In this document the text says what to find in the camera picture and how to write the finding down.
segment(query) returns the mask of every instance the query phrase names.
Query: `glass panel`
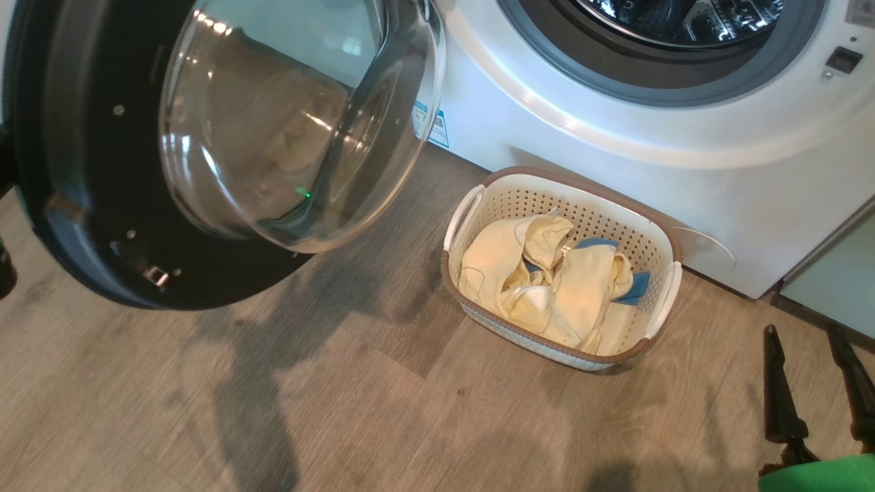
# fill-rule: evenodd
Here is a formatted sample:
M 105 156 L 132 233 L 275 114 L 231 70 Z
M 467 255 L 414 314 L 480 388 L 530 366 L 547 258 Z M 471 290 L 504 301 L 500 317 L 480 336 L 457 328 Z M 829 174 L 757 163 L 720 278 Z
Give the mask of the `glass panel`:
M 159 121 L 180 209 L 216 234 L 300 252 L 348 241 L 428 138 L 443 50 L 425 1 L 197 2 Z
M 618 31 L 665 46 L 726 46 L 768 32 L 783 0 L 574 0 Z

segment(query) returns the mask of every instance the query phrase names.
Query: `white plastic basket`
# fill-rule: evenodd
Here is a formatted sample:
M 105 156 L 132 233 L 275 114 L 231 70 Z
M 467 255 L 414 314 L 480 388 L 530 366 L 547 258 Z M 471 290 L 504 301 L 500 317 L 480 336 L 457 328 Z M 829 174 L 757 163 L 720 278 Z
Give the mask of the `white plastic basket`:
M 649 271 L 650 285 L 638 306 L 610 304 L 596 354 L 586 354 L 532 334 L 495 316 L 458 289 L 462 255 L 483 228 L 500 219 L 558 213 L 576 225 L 570 237 L 619 242 L 633 271 Z M 444 239 L 444 283 L 462 308 L 484 327 L 551 360 L 582 370 L 602 370 L 651 347 L 681 285 L 679 243 L 658 214 L 602 186 L 536 169 L 512 167 L 475 187 L 456 209 Z

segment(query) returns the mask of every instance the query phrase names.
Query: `blue and white label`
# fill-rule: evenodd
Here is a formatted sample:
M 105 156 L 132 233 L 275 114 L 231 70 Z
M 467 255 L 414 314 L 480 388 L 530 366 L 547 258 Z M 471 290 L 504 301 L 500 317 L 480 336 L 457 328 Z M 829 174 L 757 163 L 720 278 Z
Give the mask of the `blue and white label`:
M 423 135 L 425 117 L 428 112 L 428 106 L 419 101 L 416 102 L 416 107 L 413 108 L 413 129 L 416 132 L 417 137 L 422 137 Z M 445 149 L 450 148 L 450 138 L 446 132 L 446 119 L 444 118 L 444 111 L 441 109 L 437 111 L 437 116 L 435 116 L 435 124 L 431 127 L 429 142 L 440 145 Z

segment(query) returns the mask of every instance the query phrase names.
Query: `cream colored garment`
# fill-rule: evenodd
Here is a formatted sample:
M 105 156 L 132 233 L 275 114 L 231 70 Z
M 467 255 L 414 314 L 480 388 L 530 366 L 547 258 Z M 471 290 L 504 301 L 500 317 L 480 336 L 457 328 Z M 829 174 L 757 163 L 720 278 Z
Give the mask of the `cream colored garment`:
M 632 288 L 631 265 L 612 246 L 570 250 L 563 217 L 534 215 L 486 226 L 462 256 L 458 289 L 489 312 L 566 347 L 594 353 L 611 299 Z M 523 258 L 540 270 L 529 273 Z

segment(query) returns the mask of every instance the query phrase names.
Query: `wooden floor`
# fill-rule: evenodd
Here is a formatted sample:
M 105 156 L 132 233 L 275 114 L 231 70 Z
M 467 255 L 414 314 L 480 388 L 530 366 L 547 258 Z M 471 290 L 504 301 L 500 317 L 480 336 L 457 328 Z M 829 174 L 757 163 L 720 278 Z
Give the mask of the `wooden floor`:
M 430 148 L 355 244 L 209 313 L 98 298 L 7 197 L 21 278 L 0 302 L 0 490 L 753 490 L 779 454 L 762 439 L 769 323 L 811 449 L 859 449 L 825 334 L 693 275 L 654 350 L 609 375 L 466 318 L 439 250 L 484 175 Z

